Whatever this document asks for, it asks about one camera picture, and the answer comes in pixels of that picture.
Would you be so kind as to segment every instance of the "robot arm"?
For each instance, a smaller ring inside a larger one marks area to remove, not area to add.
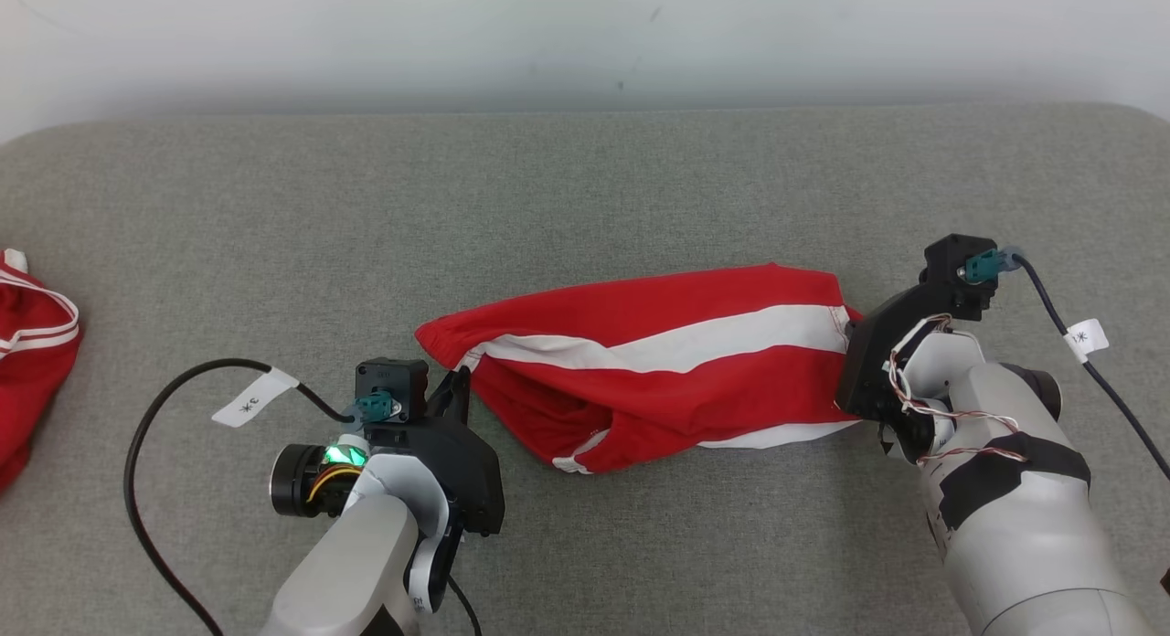
[[[838,402],[893,431],[887,452],[918,465],[971,632],[1154,636],[1089,510],[1088,465],[1057,423],[1055,382],[984,361],[970,333],[949,327],[950,312],[978,320],[987,306],[993,283],[966,285],[957,270],[993,248],[969,236],[928,248],[923,282],[858,324]]]
[[[351,433],[288,445],[269,491],[281,514],[340,518],[284,582],[261,636],[414,636],[439,609],[464,532],[500,533],[495,451],[467,427],[469,374],[424,400],[426,365],[358,366]]]

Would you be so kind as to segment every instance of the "gray fabric surface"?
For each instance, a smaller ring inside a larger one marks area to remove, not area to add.
[[[1067,319],[1101,319],[1099,368],[1170,451],[1168,192],[1170,125],[1094,104],[238,117],[12,141],[0,244],[78,303],[87,333],[0,496],[0,630],[201,632],[121,495],[131,433],[180,371],[257,358],[342,406],[355,362],[418,355],[424,320],[572,283],[775,261],[831,270],[865,311],[916,282],[937,236],[993,236],[1024,246]],[[1059,379],[1117,560],[1170,624],[1170,486],[1137,437],[1023,274],[973,331]],[[139,470],[147,527],[229,634],[259,629],[329,526],[266,493],[282,445],[335,433],[324,416],[289,394],[242,429],[211,422],[252,378],[176,395]],[[503,534],[468,539],[454,571],[488,635],[965,632],[916,472],[869,424],[598,477],[543,466],[481,403],[472,424],[508,499]],[[454,597],[425,627],[470,634]]]

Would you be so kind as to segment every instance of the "red garment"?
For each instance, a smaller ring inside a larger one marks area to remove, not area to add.
[[[854,423],[833,403],[851,316],[834,275],[769,264],[521,296],[415,337],[539,458],[593,473]]]
[[[0,257],[0,490],[28,462],[28,440],[81,344],[77,307],[27,274],[23,254]]]

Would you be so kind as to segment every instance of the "teal connector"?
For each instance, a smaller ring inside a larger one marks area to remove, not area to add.
[[[1016,246],[1007,246],[1005,249],[990,249],[986,253],[970,257],[966,264],[959,269],[959,277],[966,283],[985,283],[999,277],[999,274],[1009,274],[1019,269],[1016,254],[1023,256]]]
[[[394,412],[394,399],[388,392],[384,390],[377,390],[371,395],[364,395],[362,399],[356,400],[356,405],[362,410],[362,420],[364,422],[384,422],[385,420],[388,420],[390,416],[397,414],[397,412]]]

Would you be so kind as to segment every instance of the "green light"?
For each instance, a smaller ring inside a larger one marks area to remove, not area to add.
[[[349,464],[350,458],[349,456],[346,456],[346,454],[343,454],[342,450],[337,448],[337,445],[330,445],[329,449],[325,449],[325,461],[345,462],[345,464]]]

